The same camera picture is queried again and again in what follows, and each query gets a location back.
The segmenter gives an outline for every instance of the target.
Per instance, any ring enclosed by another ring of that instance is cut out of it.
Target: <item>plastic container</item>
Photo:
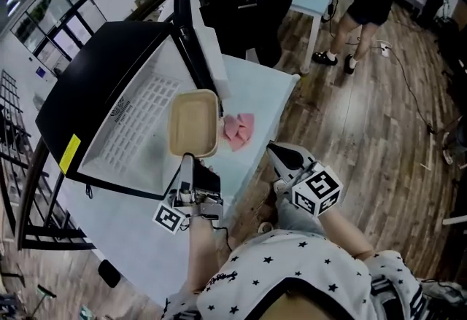
[[[219,142],[219,101],[211,90],[180,93],[170,106],[169,146],[173,155],[211,157]]]

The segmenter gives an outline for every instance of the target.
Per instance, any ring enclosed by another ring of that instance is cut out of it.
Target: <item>yellow sticker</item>
[[[74,154],[78,150],[78,146],[81,144],[81,140],[77,138],[75,134],[73,134],[72,139],[68,143],[68,146],[66,147],[66,150],[60,160],[60,169],[63,171],[63,173],[66,175],[66,172],[68,171],[68,167],[72,163],[72,159],[74,157]]]

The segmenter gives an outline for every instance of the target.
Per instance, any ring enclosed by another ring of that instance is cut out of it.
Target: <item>pink cloth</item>
[[[255,115],[242,113],[235,118],[228,114],[224,117],[223,138],[228,141],[232,151],[236,152],[248,144],[253,135],[254,127]]]

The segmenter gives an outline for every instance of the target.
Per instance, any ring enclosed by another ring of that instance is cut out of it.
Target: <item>black shorts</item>
[[[359,25],[374,23],[377,26],[386,22],[389,12],[379,10],[375,5],[361,4],[356,1],[349,6],[347,13]]]

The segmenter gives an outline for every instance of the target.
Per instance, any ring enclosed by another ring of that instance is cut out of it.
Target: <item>light blue table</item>
[[[310,15],[313,17],[312,30],[309,34],[308,47],[306,49],[305,59],[301,66],[302,74],[307,74],[309,63],[312,60],[314,45],[318,30],[320,29],[321,17],[326,13],[331,0],[292,0],[290,10]]]
[[[300,78],[227,55],[223,60],[232,94],[223,101],[225,114],[255,115],[246,147],[232,152],[221,140],[216,155],[205,160],[220,176],[224,214],[229,214],[250,183]],[[67,209],[99,249],[100,258],[108,259],[140,292],[163,305],[180,290],[188,270],[189,233],[172,235],[152,222],[159,201],[103,189],[94,189],[90,200],[84,184],[69,179],[62,191]]]

